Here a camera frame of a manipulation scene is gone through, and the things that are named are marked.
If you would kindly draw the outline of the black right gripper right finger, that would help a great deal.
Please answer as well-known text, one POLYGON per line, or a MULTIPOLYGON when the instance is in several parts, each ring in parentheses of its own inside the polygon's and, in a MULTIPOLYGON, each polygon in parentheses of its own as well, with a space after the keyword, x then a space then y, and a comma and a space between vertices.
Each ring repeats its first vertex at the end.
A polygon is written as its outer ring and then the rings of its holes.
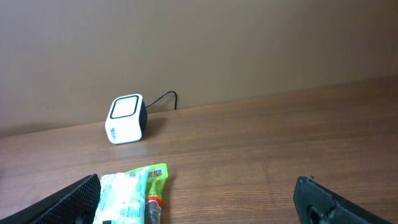
POLYGON ((301 224, 391 224, 304 176, 297 179, 293 201, 301 224))

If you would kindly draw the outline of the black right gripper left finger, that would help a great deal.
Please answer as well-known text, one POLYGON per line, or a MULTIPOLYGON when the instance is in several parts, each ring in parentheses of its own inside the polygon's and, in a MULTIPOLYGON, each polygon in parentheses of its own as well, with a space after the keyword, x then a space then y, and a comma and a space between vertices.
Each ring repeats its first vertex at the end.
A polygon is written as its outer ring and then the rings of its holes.
POLYGON ((1 220, 1 224, 92 224, 100 201, 97 174, 88 175, 1 220))

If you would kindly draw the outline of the teal white tissue pack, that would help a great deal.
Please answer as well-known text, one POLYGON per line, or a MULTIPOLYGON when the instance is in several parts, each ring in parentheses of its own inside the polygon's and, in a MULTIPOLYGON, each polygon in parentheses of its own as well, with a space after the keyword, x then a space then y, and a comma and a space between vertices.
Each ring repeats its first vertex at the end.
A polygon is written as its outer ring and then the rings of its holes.
POLYGON ((94 224, 144 223, 149 167, 102 176, 94 224))

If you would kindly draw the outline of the green snack bag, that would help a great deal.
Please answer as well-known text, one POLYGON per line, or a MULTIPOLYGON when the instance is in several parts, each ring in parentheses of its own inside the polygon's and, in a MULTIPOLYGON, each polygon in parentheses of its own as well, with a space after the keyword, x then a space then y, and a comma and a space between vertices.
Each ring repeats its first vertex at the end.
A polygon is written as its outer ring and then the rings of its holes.
POLYGON ((140 167, 127 171, 126 175, 134 179, 127 216, 135 223, 160 223, 163 189, 168 178, 167 165, 140 167))

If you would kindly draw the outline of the white barcode scanner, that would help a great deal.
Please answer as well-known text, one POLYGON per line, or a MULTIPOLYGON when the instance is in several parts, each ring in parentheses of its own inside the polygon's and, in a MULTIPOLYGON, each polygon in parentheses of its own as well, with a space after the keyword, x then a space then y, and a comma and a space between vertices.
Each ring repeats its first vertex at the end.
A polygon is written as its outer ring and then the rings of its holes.
POLYGON ((147 109, 140 94, 120 96, 109 109, 105 131, 112 144, 140 141, 147 124, 147 109))

